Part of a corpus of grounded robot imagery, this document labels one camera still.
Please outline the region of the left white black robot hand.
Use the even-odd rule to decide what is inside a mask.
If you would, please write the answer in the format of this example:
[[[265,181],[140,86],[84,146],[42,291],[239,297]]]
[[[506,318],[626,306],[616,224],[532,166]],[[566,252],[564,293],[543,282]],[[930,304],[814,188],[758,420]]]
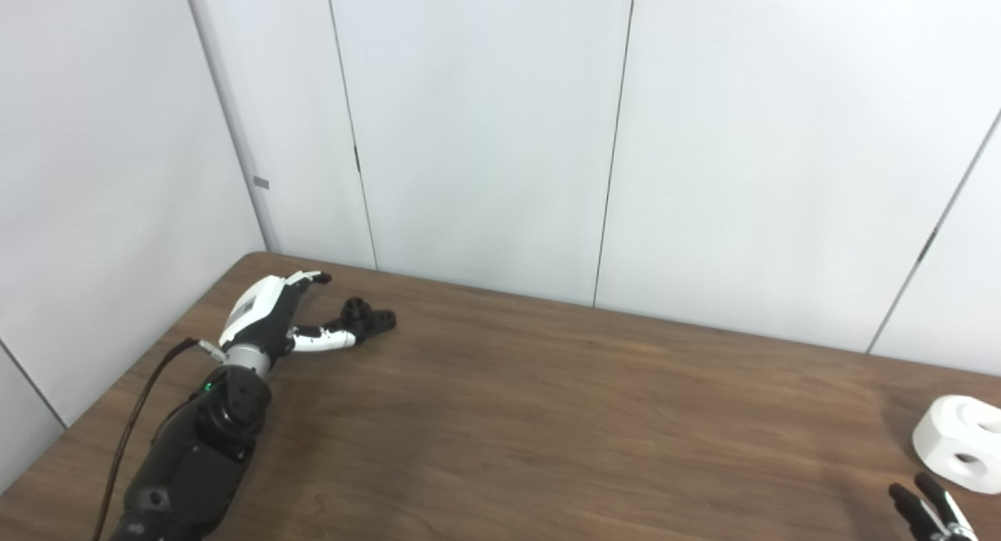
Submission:
[[[219,338],[222,365],[267,373],[289,353],[320,353],[360,345],[361,338],[329,326],[296,326],[293,318],[313,284],[332,280],[324,270],[297,270],[287,278],[266,276],[251,285],[230,312]]]

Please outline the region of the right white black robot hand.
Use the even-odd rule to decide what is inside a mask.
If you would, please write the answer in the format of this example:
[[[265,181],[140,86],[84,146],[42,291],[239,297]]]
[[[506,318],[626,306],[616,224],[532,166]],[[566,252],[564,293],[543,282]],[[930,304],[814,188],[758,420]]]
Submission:
[[[978,534],[945,488],[925,472],[916,473],[916,494],[900,483],[888,487],[898,516],[915,540],[977,540]]]

